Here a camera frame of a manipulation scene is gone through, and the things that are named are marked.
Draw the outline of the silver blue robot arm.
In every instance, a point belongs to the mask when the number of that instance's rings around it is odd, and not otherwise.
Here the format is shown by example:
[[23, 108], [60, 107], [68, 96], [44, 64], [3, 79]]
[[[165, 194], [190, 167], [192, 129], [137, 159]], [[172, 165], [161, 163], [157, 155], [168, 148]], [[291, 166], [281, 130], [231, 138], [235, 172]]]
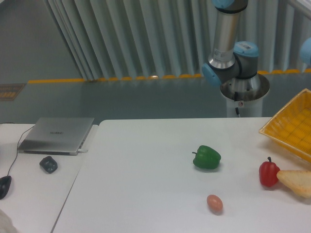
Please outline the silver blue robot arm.
[[208, 82], [250, 78], [259, 70], [305, 70], [311, 64], [308, 0], [215, 0], [213, 46], [202, 66]]

